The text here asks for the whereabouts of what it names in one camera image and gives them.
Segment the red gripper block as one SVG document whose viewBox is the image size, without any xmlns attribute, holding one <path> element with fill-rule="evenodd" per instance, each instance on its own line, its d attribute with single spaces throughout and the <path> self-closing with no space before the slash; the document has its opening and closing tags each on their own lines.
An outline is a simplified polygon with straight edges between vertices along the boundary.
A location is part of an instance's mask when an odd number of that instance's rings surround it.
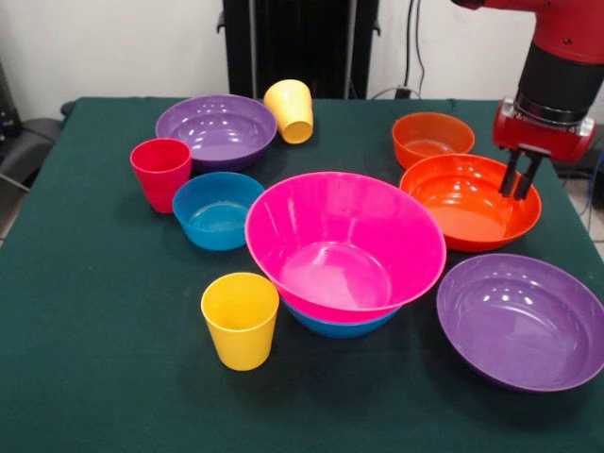
<svg viewBox="0 0 604 453">
<path fill-rule="evenodd" d="M 586 117 L 571 126 L 542 123 L 525 115 L 512 101 L 501 101 L 497 107 L 493 126 L 495 145 L 509 150 L 509 159 L 499 192 L 509 197 L 516 180 L 519 151 L 530 160 L 527 170 L 520 176 L 513 198 L 524 200 L 543 159 L 562 163 L 576 163 L 587 152 L 596 135 L 596 122 Z"/>
</svg>

